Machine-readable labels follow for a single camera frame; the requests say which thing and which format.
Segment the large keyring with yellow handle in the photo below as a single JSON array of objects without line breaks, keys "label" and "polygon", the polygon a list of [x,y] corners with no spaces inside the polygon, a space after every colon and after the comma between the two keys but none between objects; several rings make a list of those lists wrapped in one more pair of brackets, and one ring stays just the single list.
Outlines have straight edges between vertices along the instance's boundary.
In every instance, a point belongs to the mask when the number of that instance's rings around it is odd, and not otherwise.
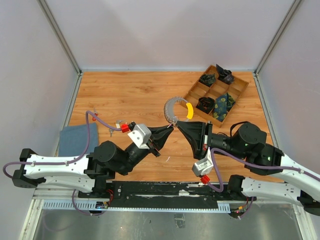
[{"label": "large keyring with yellow handle", "polygon": [[180,120],[178,115],[176,114],[176,108],[177,105],[181,103],[183,103],[187,109],[187,114],[184,121],[188,122],[194,117],[194,108],[190,102],[180,96],[172,97],[168,99],[164,104],[163,113],[166,121],[173,126],[175,126]]}]

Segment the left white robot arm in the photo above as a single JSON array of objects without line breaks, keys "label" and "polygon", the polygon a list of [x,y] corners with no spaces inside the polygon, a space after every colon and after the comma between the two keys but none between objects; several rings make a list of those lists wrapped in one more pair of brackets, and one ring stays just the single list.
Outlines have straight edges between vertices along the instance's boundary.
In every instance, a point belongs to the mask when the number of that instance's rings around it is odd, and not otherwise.
[{"label": "left white robot arm", "polygon": [[14,171],[12,182],[20,188],[50,185],[101,198],[107,193],[106,181],[113,180],[116,174],[128,175],[149,154],[159,157],[173,130],[171,124],[160,127],[135,122],[123,124],[121,131],[132,141],[126,149],[108,140],[93,152],[75,157],[44,157],[24,148],[20,154],[21,166]]}]

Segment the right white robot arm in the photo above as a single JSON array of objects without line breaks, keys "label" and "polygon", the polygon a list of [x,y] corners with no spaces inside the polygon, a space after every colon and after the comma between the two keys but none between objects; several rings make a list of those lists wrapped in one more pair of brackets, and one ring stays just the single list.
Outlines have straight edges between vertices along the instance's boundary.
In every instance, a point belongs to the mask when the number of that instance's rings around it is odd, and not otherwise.
[{"label": "right white robot arm", "polygon": [[312,215],[320,214],[320,176],[292,160],[279,148],[268,144],[267,133],[248,122],[239,122],[235,133],[213,133],[212,124],[200,121],[178,121],[177,128],[191,146],[195,176],[211,189],[224,189],[215,154],[230,157],[250,172],[282,179],[282,183],[257,181],[232,175],[226,193],[232,200],[246,198],[277,198],[291,202]]}]

